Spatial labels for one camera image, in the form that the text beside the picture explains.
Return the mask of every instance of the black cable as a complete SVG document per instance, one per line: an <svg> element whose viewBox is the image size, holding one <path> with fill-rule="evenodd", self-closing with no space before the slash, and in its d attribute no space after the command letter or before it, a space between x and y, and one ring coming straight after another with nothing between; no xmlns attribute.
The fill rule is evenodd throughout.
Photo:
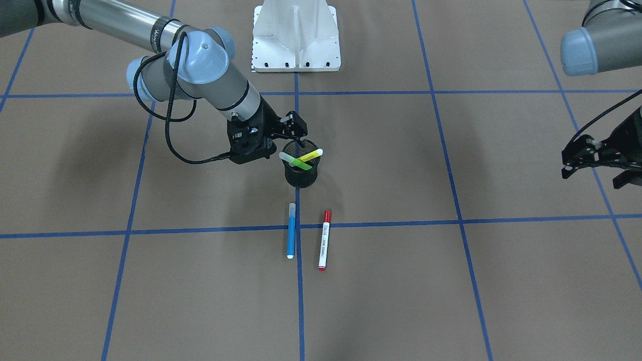
<svg viewBox="0 0 642 361"><path fill-rule="evenodd" d="M611 2L611 1L612 1L612 0L606 0L606 1L599 2L599 3L595 4L595 5L593 5L593 7L591 7L590 9L588 9L588 10L586 11L586 13L584 14L584 18L582 19L582 26L584 26L584 24L586 24L586 17L587 17L587 16L589 16L589 15L593 12L593 10L595 10L595 9L597 9L599 6L602 6L602 5L604 5L604 4L606 4L606 3L609 3L609 2Z"/></svg>
<svg viewBox="0 0 642 361"><path fill-rule="evenodd" d="M160 58L164 57L166 53L167 53L167 51L163 51L162 53L159 53L159 54L156 54L156 55L154 55L154 56L152 56L152 57L147 58L147 59L146 59L144 62L142 62L142 63L141 63L141 65L138 67L138 69L136 70L136 73L134 73L134 96L136 97L136 101L138 101L138 104L140 104L140 106L141 106L141 107L142 107L142 108L143 108L147 113L151 114L152 116L155 116L156 118L162 119L162 120L166 120L164 116L162 116L162 115L160 115L160 114L158 114L158 113L154 112L153 110L149 109L149 108L147 107L147 105L145 105L145 103L143 103L143 100L141 99L141 96L140 96L140 94L138 93L138 86L137 86L137 84L138 84L138 78L140 77L141 73L143 72L143 69L144 69L147 65L149 65L150 63L152 63L153 61L155 61L155 60L157 60L157 59L160 59ZM178 122L181 122L181 121L188 120L189 118L191 118L191 117L192 117L192 115L194 115L194 112L195 112L195 111L196 111L196 100L194 101L194 104L192 105L192 110L189 112L189 114L188 114L187 116L185 116L185 117L183 117L183 118L180 118L180 119L170 119L169 121L173 121L173 122L177 122L177 123L178 123Z"/></svg>
<svg viewBox="0 0 642 361"><path fill-rule="evenodd" d="M183 49L183 42L185 41L185 38L187 37L187 33L182 33L180 34L180 38L178 39L178 46L177 46L177 51L176 51L176 59L174 60L174 71L172 73L171 77L171 85L170 85L170 90L169 90L169 102L167 104L167 116L165 117L165 141L167 142L167 147L169 148L170 152L176 156L176 158L180 159L181 161L184 161L185 163L188 164L203 164L203 163L209 163L209 162L214 162L214 161L220 161L222 159L228 159L229 157L232 156L231 152L226 152L217 155L216 157L211 157L208 159L203 159L201 161L192 161L190 159L187 159L183 157L182 155L178 154L178 152L174 149L174 146L171 144L171 139L169 138L169 124L173 121L171 118L171 111L174 106L174 95L176 93L176 86L178 85L178 63L180 62L180 54Z"/></svg>
<svg viewBox="0 0 642 361"><path fill-rule="evenodd" d="M593 12L593 10L597 9L599 6L602 6L602 5L606 4L606 3L610 3L611 1L612 1L612 0L600 1L599 3L597 3L597 4L593 5L590 9L588 9L588 11L584 14L584 18L582 19L582 26L584 26L584 25L586 24L587 17L588 17L589 15L591 15L591 13ZM630 1L630 0L620 0L620 3L621 3L621 4L624 4L625 6L628 6L629 8L632 8L633 10L635 10L635 11L637 11L637 12L642 12L642 5L640 5L640 4L638 4L638 3L634 2L634 1ZM609 11L609 10L617 10L617 9L619 9L619 10L625 10L625 11L628 11L628 12L632 12L632 11L631 11L631 10L629 10L629 9L622 9L622 8L608 8L608 9L606 9L606 10L602 11L602 12L599 12L599 13L607 12L607 11Z"/></svg>
<svg viewBox="0 0 642 361"><path fill-rule="evenodd" d="M635 1L631 0L620 0L620 3L628 6L629 8L635 9L639 12L642 12L642 4L638 4Z"/></svg>
<svg viewBox="0 0 642 361"><path fill-rule="evenodd" d="M619 107L620 107L620 105L623 105L624 103L628 102L629 100L631 100L631 99L635 98L636 96L638 96L638 95L640 95L640 94L642 94L642 89L640 89L640 90L636 91L635 93L633 93L633 94L629 95L628 97L626 97L626 98L625 98L624 100L622 100L621 102L617 103L616 105L613 105L611 108L608 108L607 110L603 111L600 115L598 115L597 117L593 118L593 120L591 120L590 122L586 123L586 125L584 125L580 130L578 130L578 131L577 131L577 133L575 133L575 135L571 138L571 140L570 140L570 141L568 141L568 144L567 144L566 146L568 147L569 145L571 145L571 143L572 143L572 142L573 142L577 137L579 137L579 136L580 136L580 134L584 133L584 131L585 131L588 127L590 127L591 125L595 124L595 122L596 122L596 121L598 121L598 120L600 120L600 118L604 117L606 114L608 114L608 113L612 112L614 109L619 108Z"/></svg>

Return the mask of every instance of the brown floor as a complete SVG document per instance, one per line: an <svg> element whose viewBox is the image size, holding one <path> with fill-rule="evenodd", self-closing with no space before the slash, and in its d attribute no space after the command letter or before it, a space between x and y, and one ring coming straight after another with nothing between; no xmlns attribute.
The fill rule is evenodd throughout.
<svg viewBox="0 0 642 361"><path fill-rule="evenodd" d="M342 70L300 75L250 72L259 0L132 2L226 28L307 121L319 178L174 158L125 82L143 49L63 24L0 39L2 360L639 360L642 188L560 177L573 122L641 86L562 72L587 2L332 0ZM172 136L227 147L204 101Z"/></svg>

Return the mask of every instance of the blue tape line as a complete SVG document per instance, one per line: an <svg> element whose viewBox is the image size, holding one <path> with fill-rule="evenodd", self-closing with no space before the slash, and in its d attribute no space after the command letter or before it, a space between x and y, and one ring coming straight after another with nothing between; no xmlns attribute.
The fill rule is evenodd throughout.
<svg viewBox="0 0 642 361"><path fill-rule="evenodd" d="M639 89L564 89L564 92L573 92L573 93L610 93L610 92L625 92L625 93L634 93L638 91Z"/></svg>
<svg viewBox="0 0 642 361"><path fill-rule="evenodd" d="M446 168L448 170L448 179L450 181L451 191L453 192L453 200L455 202L455 210L457 212L457 220L459 222L461 222L462 221L462 212L461 212L461 209L460 209L460 206L459 206L459 199L457 197L457 190L456 190L456 187L455 187L455 179L453 178L453 171L452 171L452 167L450 165L450 160L449 160L449 157L448 157L448 149L447 149L447 146L446 146L446 138L444 137L444 129L442 127L441 117L439 116L439 107L437 106L437 97L435 96L435 92L434 92L435 88L433 86L433 79L432 79L432 76L431 76L431 73L430 73L430 64L428 62L428 56L426 54L426 47L425 47L425 44L424 44L424 37L423 37L422 32L421 32L421 24L419 22L419 14L417 13L417 3L415 2L415 0L412 0L412 8L413 8L413 12L415 14L415 22L416 22L416 25L417 25L417 34L419 36L419 44L421 45L421 53L422 53L422 55L424 57L424 65L426 67L426 76L428 77L428 85L430 86L430 91L432 92L431 96L432 96L432 100L433 100L433 107L435 109L435 118L437 120L437 127L439 129L439 138L441 140L442 148L443 148L443 151L444 151L444 160L446 162ZM467 241L467 238L466 238L466 232L465 232L465 229L464 229L464 224L460 223L459 224L459 228L460 228L460 232L462 234L462 242L464 243L464 251L466 253L466 262L468 263L468 271L470 273L471 283L473 285L473 293L474 293L474 296L475 296L475 303L477 305L477 313L478 313L479 319L480 319L480 326L481 326L481 332L483 333L484 344L486 345L486 353L488 355L489 361L492 361L493 357L492 357L492 350L490 348L490 340L488 338L488 332L487 332L487 329L486 329L486 321L485 321L485 317L483 315L482 301L480 299L479 290L477 288L477 280L476 280L476 277L475 277L475 272L474 272L474 267L473 267L473 259L471 258L471 253L470 253L470 250L468 248L468 241Z"/></svg>
<svg viewBox="0 0 642 361"><path fill-rule="evenodd" d="M564 93L633 93L637 89L593 89L593 90L564 90ZM299 96L314 95L396 95L396 94L558 94L560 90L519 90L519 89L489 89L489 90L435 90L435 91L308 91L299 92ZM262 96L292 96L296 95L293 91L262 91ZM96 93L96 94L0 94L0 98L129 98L134 97L132 93Z"/></svg>
<svg viewBox="0 0 642 361"><path fill-rule="evenodd" d="M533 28L535 29L535 33L537 34L537 38L539 39L539 44L542 46L542 50L544 51L544 54L546 55L546 59L548 61L548 65L551 68L551 72L553 73L553 77L555 77L555 81L557 82L557 86L560 89L560 93L562 95L562 98L564 99L564 104L566 104L566 109L568 110L569 115L571 116L571 121L573 122L573 126L575 127L575 130L579 130L579 126L577 125L577 122L575 121L575 116L573 115L573 111L571 110L571 106L568 103L568 99L566 98L566 94L564 94L564 88L562 87L562 83L559 80L559 77L557 76L557 72L555 70L555 67L553 66L553 62L551 61L551 57L548 54L548 50L546 50L546 46L544 45L544 40L542 39L542 35L539 32L539 28L537 27L537 23L535 23L535 18L533 17L533 13L530 10L530 7L528 5L527 0L522 0L524 2L524 7L526 8L526 12L528 12L528 16L530 18L530 21L533 24ZM602 198L604 199L604 203L606 205L606 208L609 211L609 215L611 216L611 219L613 221L613 226L615 227L615 230L618 234L618 237L620 238L620 243L622 244L622 247L624 248L624 252L627 255L627 258L629 260L629 265L631 266L631 269L633 271L633 275L635 276L636 280L638 281L638 287L640 290L642 290L642 279L640 278L638 268L636 267L636 264L633 260L633 257L631 257L630 252L629 252L629 246L627 245L627 241L624 239L624 235L620 231L620 225L618 224L618 219L615 217L615 214L613 213L613 209L611 207L611 203L609 202L609 198L606 195L606 192L604 191L604 186L602 185L602 181L600 180L600 177L598 176L597 171L595 168L591 169L593 171L593 176L595 177L595 181L598 184L598 187L600 189L600 193L602 194Z"/></svg>
<svg viewBox="0 0 642 361"><path fill-rule="evenodd" d="M151 110L156 107L156 103L152 103ZM129 248L129 239L132 234L132 224L134 223L134 213L136 212L136 202L138 201L138 191L141 186L141 178L143 177L143 166L145 164L145 150L147 149L147 140L150 138L150 129L152 127L152 115L147 119L147 128L145 129L145 138L143 140L143 149L141 150L141 160L138 163L138 172L136 174L136 184L134 186L134 194L132 195L132 208L129 212L129 219L127 220L127 230L125 231L125 240L123 241L123 250L121 251L121 259L118 265L118 275L116 276L116 285L114 287L114 296L112 298L112 307L109 311L109 320L107 322L107 331L105 332L105 343L103 345L103 354L101 361L107 361L107 353L109 352L109 342L112 337L112 329L114 327L114 318L116 317L116 306L118 305L118 295L120 293L120 286L123 280L123 271L125 269L125 259L127 257L127 248Z"/></svg>
<svg viewBox="0 0 642 361"><path fill-rule="evenodd" d="M105 94L16 94L8 95L7 98L129 98L133 94L115 92Z"/></svg>
<svg viewBox="0 0 642 361"><path fill-rule="evenodd" d="M132 234L175 234L175 233L218 233L218 232L248 232L274 231L287 229L287 225L249 225L241 227L207 227L207 228L176 228L176 229L138 229Z"/></svg>
<svg viewBox="0 0 642 361"><path fill-rule="evenodd" d="M299 290L299 360L305 361L306 338L303 309L303 264L301 258L301 202L298 188L295 190L295 201L297 203L297 221L295 224L295 230L297 232L297 286Z"/></svg>
<svg viewBox="0 0 642 361"><path fill-rule="evenodd" d="M430 94L431 91L302 91L299 94L309 95L395 95L395 94Z"/></svg>
<svg viewBox="0 0 642 361"><path fill-rule="evenodd" d="M4 98L0 101L0 112L2 112L2 109L4 108L4 103L6 103L7 96L11 91L11 87L13 86L13 82L15 81L15 77L18 75L18 69L20 69L20 65L22 65L22 60L24 59L24 55L27 53L27 48L29 47L29 43L31 42L31 38L35 30L36 28L31 29L31 31L29 31L29 35L27 35L27 40L24 41L24 46L22 47L22 51L20 52L18 61L15 63L15 67L13 68L13 73L11 74L11 78L9 79L9 84L7 84L6 90L4 91Z"/></svg>
<svg viewBox="0 0 642 361"><path fill-rule="evenodd" d="M262 91L260 92L263 96L278 96L278 95L294 95L293 91Z"/></svg>
<svg viewBox="0 0 642 361"><path fill-rule="evenodd" d="M294 73L294 111L299 112L299 73Z"/></svg>
<svg viewBox="0 0 642 361"><path fill-rule="evenodd" d="M618 218L618 219L642 218L642 215L635 215L635 214L632 214L632 215L615 215L615 218Z"/></svg>
<svg viewBox="0 0 642 361"><path fill-rule="evenodd" d="M125 231L13 233L13 234L0 234L0 239L11 240L11 239L18 239L18 238L59 238L59 237L91 237L91 236L123 236L123 235L125 235Z"/></svg>
<svg viewBox="0 0 642 361"><path fill-rule="evenodd" d="M617 219L638 219L642 214L614 215ZM427 221L399 221L399 222L355 222L333 223L333 228L360 228L360 227L404 227L425 225L449 224L497 224L518 222L564 222L572 220L603 220L611 219L610 215L586 216L554 216L554 217L521 217L521 218L481 218L459 220L427 220ZM301 224L301 229L320 229L322 224ZM138 229L130 234L180 234L180 233L218 233L218 232L249 232L249 231L277 231L287 229L287 225L249 225L241 227L205 227L205 228L177 228L177 229ZM123 236L126 231L89 231L89 232L57 232L57 233L9 233L0 234L0 239L16 238L56 238L56 237L88 237L88 236Z"/></svg>
<svg viewBox="0 0 642 361"><path fill-rule="evenodd" d="M174 10L176 9L176 0L171 0L171 8L169 9L169 16L174 16Z"/></svg>

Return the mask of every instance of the gray arm segment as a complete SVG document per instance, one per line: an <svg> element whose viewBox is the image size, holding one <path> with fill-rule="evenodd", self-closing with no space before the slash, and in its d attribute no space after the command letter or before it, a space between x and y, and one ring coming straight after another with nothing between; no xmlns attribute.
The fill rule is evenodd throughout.
<svg viewBox="0 0 642 361"><path fill-rule="evenodd" d="M642 14L618 0L592 0L584 26L562 39L564 72L570 76L642 65Z"/></svg>

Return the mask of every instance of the yellow highlighter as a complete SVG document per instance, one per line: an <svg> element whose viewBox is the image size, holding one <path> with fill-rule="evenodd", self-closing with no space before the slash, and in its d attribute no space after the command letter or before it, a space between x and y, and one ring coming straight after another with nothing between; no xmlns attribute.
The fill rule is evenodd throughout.
<svg viewBox="0 0 642 361"><path fill-rule="evenodd" d="M315 150L313 152L310 152L310 153L308 153L306 155L303 155L303 156L299 157L298 160L300 160L302 162L307 162L307 161L310 161L310 160L312 160L312 159L314 159L316 157L320 157L321 155L323 155L323 149L319 148L319 149L317 149L317 150Z"/></svg>

